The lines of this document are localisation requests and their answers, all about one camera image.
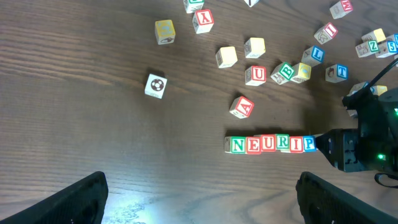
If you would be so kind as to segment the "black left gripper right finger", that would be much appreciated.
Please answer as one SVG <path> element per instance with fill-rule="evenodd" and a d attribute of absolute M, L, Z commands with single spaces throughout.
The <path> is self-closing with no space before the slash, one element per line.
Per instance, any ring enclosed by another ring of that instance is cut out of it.
<path fill-rule="evenodd" d="M 306 224 L 397 224 L 386 214 L 311 172 L 302 172 L 295 186 Z"/>

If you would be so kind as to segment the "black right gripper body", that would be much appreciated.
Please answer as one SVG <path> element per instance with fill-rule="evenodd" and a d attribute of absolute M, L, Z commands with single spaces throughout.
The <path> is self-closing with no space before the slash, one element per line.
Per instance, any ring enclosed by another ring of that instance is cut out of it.
<path fill-rule="evenodd" d="M 397 172 L 397 89 L 381 96 L 369 88 L 345 96 L 343 106 L 358 114 L 358 127 L 332 129 L 315 137 L 328 162 L 343 172 Z"/>

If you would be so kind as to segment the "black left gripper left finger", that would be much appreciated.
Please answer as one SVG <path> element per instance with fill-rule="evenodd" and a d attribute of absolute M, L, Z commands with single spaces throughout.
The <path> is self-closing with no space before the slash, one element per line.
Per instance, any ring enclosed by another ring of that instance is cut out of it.
<path fill-rule="evenodd" d="M 100 224 L 107 198 L 106 176 L 97 171 L 45 200 L 1 220 L 1 224 Z"/>

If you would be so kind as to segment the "blue P block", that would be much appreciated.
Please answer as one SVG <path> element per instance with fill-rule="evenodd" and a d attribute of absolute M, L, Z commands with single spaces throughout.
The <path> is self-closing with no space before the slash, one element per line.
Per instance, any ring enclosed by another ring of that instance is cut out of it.
<path fill-rule="evenodd" d="M 316 152 L 315 136 L 304 136 L 303 137 L 303 150 L 304 152 Z"/>

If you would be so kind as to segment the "green R block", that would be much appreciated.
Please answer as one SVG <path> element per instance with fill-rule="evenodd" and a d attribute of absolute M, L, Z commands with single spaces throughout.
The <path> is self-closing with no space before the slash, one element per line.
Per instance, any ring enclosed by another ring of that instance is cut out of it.
<path fill-rule="evenodd" d="M 281 152 L 290 152 L 290 136 L 288 134 L 276 134 L 276 149 Z"/>

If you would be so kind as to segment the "red E block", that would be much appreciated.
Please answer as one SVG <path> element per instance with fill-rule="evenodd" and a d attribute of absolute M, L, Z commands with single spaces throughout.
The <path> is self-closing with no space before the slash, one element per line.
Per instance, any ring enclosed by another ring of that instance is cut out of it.
<path fill-rule="evenodd" d="M 261 139 L 260 137 L 246 138 L 246 154 L 261 154 Z"/>

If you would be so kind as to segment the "green N block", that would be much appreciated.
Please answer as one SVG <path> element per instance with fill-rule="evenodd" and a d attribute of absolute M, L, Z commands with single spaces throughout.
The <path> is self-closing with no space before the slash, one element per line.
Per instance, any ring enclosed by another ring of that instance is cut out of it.
<path fill-rule="evenodd" d="M 224 138 L 224 151 L 229 154 L 245 154 L 246 138 L 242 136 L 228 136 Z"/>

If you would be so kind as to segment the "picture face wooden block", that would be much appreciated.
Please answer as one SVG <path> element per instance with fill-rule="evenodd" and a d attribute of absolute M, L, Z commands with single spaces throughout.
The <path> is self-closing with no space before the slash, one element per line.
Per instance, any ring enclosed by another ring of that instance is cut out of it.
<path fill-rule="evenodd" d="M 150 74 L 147 79 L 144 93 L 146 95 L 162 99 L 166 85 L 167 85 L 166 78 Z"/>

